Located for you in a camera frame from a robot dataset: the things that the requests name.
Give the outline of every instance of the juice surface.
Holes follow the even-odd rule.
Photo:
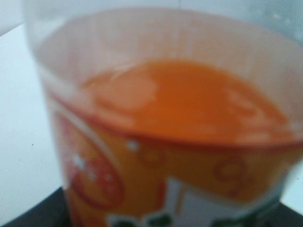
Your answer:
[[[248,83],[191,61],[151,61],[107,71],[83,84],[102,107],[133,120],[128,130],[173,140],[270,141],[284,115]]]

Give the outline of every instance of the white surface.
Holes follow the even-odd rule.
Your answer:
[[[22,21],[21,0],[0,0],[0,36]]]
[[[0,85],[2,225],[61,185],[43,96],[23,26],[0,37]],[[298,172],[282,202],[303,214],[303,165]]]

